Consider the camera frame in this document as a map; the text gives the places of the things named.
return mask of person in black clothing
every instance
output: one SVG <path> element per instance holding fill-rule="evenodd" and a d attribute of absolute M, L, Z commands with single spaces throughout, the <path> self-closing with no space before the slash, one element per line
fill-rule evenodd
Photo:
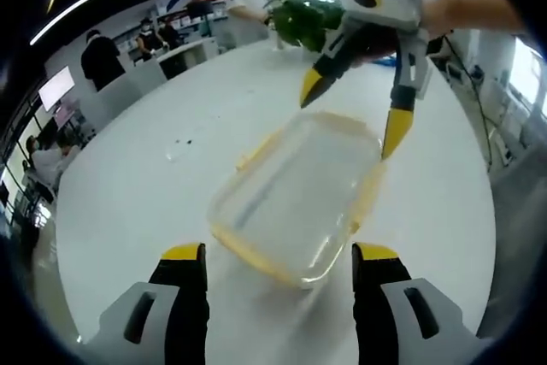
<path fill-rule="evenodd" d="M 168 44 L 156 33 L 150 19 L 142 19 L 140 26 L 140 33 L 137 36 L 137 45 L 143 54 L 143 60 L 146 62 L 152 58 L 156 53 L 156 50 L 167 47 Z"/>
<path fill-rule="evenodd" d="M 157 33 L 168 43 L 170 50 L 176 49 L 182 43 L 179 33 L 171 26 L 170 21 L 161 21 L 160 30 Z"/>
<path fill-rule="evenodd" d="M 96 29 L 87 33 L 87 47 L 80 62 L 85 77 L 93 81 L 97 91 L 126 72 L 118 60 L 119 55 L 112 39 L 101 36 Z"/>

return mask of plastic container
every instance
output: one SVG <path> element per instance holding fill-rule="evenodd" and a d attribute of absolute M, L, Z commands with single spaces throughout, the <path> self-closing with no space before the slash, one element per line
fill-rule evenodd
<path fill-rule="evenodd" d="M 380 154 L 380 141 L 362 121 L 300 114 L 213 200 L 213 235 L 262 272 L 310 288 L 372 206 Z"/>

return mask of window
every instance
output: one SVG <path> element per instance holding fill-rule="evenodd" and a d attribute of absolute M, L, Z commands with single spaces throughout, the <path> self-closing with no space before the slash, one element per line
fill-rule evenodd
<path fill-rule="evenodd" d="M 515 56 L 509 83 L 533 105 L 539 90 L 539 57 L 521 40 L 515 40 Z"/>

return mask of office room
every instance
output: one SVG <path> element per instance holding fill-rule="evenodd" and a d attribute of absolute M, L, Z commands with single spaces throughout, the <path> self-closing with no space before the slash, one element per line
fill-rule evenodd
<path fill-rule="evenodd" d="M 6 5 L 0 267 L 25 358 L 538 350 L 546 37 L 526 0 Z"/>

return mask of floor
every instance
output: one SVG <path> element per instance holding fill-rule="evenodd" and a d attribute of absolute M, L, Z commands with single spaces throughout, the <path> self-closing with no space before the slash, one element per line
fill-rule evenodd
<path fill-rule="evenodd" d="M 488 144 L 485 129 L 479 112 L 479 106 L 473 93 L 460 90 L 457 86 L 453 87 L 456 97 L 468 115 L 479 146 L 485 157 L 485 164 L 488 155 Z M 496 171 L 503 167 L 501 157 L 495 145 L 492 145 L 492 166 L 491 171 Z M 33 294 L 39 311 L 44 316 L 54 333 L 67 345 L 74 346 L 79 342 L 78 331 L 74 325 L 72 316 L 68 310 L 65 299 L 62 282 L 59 276 L 56 254 L 56 229 L 55 215 L 45 223 L 38 244 L 33 255 Z"/>

